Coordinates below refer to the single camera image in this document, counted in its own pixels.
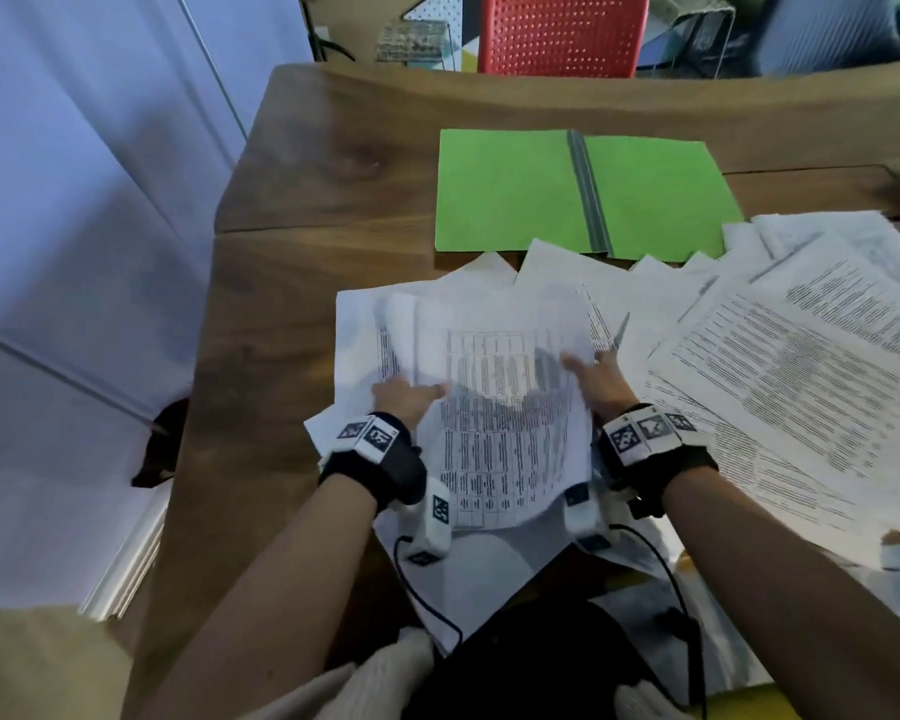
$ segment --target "person's right arm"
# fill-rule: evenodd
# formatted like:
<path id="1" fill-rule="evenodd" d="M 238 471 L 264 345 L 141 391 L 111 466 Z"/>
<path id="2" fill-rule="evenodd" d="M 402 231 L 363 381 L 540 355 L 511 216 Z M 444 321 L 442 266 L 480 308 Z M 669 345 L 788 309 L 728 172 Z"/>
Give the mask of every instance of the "person's right arm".
<path id="1" fill-rule="evenodd" d="M 637 403 L 610 355 L 564 364 L 606 423 Z M 663 507 L 694 566 L 804 720 L 900 718 L 900 618 L 709 467 Z"/>

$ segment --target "person's left arm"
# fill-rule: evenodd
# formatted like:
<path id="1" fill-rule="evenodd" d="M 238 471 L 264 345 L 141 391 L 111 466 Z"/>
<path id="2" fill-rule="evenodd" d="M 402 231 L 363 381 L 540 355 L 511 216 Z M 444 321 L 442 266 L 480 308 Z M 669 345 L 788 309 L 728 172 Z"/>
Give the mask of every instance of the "person's left arm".
<path id="1" fill-rule="evenodd" d="M 394 377 L 373 394 L 374 411 L 413 430 L 444 388 Z M 141 718 L 230 720 L 323 673 L 376 511 L 362 484 L 324 480 L 223 597 Z"/>

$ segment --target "person's left hand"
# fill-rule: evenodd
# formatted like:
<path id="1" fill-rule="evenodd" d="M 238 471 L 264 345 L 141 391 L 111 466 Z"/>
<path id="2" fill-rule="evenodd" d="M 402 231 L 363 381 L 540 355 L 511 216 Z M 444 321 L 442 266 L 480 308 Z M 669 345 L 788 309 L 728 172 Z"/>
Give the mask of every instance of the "person's left hand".
<path id="1" fill-rule="evenodd" d="M 446 397 L 447 385 L 410 386 L 407 379 L 398 374 L 374 384 L 370 391 L 373 394 L 374 412 L 394 415 L 413 432 L 430 405 L 437 399 Z"/>

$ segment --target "beige floor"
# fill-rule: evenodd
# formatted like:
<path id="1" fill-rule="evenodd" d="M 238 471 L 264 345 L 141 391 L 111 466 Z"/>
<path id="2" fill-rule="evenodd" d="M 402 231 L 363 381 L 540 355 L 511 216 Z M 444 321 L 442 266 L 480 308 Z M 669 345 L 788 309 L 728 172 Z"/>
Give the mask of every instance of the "beige floor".
<path id="1" fill-rule="evenodd" d="M 116 720 L 131 658 L 72 606 L 0 610 L 0 720 Z"/>

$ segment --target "white wall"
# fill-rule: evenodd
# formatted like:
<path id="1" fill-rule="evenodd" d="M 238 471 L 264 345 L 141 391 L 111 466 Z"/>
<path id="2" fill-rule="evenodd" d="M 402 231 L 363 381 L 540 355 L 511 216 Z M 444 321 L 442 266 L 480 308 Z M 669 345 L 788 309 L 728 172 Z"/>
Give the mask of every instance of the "white wall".
<path id="1" fill-rule="evenodd" d="M 273 67 L 310 59 L 297 1 L 187 2 L 249 129 Z M 141 419 L 185 394 L 243 143 L 176 0 L 0 0 L 0 344 Z M 123 530 L 145 443 L 120 410 L 0 350 L 0 605 L 41 588 L 83 600 L 79 580 L 36 567 L 106 533 L 108 513 Z M 69 531 L 54 512 L 68 502 L 84 505 Z M 40 505 L 54 518 L 24 555 L 13 536 Z M 87 566 L 112 553 L 99 538 Z"/>

